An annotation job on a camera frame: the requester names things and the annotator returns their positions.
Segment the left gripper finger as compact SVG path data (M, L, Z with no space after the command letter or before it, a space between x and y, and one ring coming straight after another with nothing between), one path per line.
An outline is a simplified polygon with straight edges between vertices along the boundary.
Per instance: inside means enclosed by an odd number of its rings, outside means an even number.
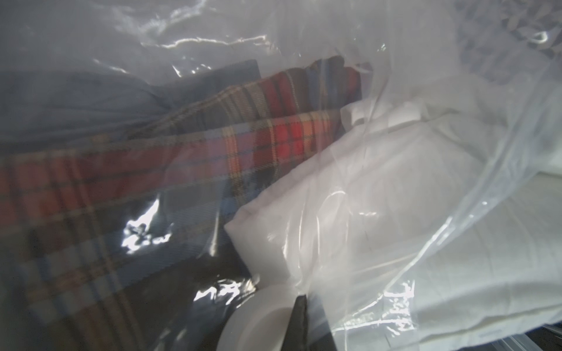
M294 303L284 337L284 351L308 350L308 300L299 295Z

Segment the white shirt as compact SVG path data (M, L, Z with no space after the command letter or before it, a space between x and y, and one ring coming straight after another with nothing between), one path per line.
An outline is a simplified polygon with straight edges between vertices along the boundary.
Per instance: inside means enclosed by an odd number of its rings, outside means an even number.
M354 127L225 226L339 350L458 350L561 320L561 84L461 75Z

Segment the plaid flannel shirt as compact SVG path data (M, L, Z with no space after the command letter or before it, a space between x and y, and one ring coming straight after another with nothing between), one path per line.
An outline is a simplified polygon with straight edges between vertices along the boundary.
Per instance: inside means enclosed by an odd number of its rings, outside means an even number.
M121 132L1 154L1 349L214 350L254 291L225 224L338 140L363 88L322 58Z

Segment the clear plastic vacuum bag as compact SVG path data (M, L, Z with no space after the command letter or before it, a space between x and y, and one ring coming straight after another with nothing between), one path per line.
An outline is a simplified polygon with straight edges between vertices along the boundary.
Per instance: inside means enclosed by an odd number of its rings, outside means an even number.
M560 350L560 1L3 1L1 349Z

